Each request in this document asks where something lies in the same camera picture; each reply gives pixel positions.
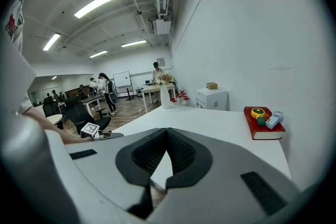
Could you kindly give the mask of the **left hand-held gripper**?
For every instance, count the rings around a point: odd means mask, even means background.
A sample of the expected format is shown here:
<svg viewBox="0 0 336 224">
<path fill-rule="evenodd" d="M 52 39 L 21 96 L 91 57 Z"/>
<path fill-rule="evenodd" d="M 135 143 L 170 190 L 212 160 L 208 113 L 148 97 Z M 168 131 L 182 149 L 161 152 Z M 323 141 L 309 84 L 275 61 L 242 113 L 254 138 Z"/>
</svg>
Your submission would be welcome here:
<svg viewBox="0 0 336 224">
<path fill-rule="evenodd" d="M 94 141 L 100 141 L 100 140 L 108 140 L 113 138 L 119 138 L 123 137 L 123 134 L 121 133 L 112 133 L 104 132 L 99 129 L 98 125 L 87 123 L 81 130 L 80 130 L 80 136 L 81 138 L 90 137 Z"/>
</svg>

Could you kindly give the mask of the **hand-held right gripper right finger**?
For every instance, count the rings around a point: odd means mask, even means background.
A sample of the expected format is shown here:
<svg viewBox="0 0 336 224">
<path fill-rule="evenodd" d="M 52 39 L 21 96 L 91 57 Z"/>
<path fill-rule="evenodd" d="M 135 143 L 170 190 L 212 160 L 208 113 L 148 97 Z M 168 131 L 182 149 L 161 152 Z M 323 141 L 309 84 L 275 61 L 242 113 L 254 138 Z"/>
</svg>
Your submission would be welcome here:
<svg viewBox="0 0 336 224">
<path fill-rule="evenodd" d="M 172 164 L 173 176 L 166 180 L 166 188 L 196 185 L 210 170 L 213 156 L 209 149 L 173 128 L 166 129 L 166 151 Z"/>
</svg>

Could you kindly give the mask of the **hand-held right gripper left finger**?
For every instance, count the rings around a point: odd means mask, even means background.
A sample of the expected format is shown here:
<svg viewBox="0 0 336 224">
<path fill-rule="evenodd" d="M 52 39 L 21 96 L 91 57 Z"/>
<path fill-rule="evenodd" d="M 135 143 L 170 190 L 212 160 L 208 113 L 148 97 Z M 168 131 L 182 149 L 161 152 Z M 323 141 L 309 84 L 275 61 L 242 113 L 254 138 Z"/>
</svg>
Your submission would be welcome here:
<svg viewBox="0 0 336 224">
<path fill-rule="evenodd" d="M 124 179 L 142 187 L 140 202 L 128 209 L 129 213 L 142 219 L 153 211 L 151 176 L 166 152 L 165 140 L 165 128 L 149 130 L 143 138 L 120 149 L 115 157 L 115 165 Z"/>
</svg>

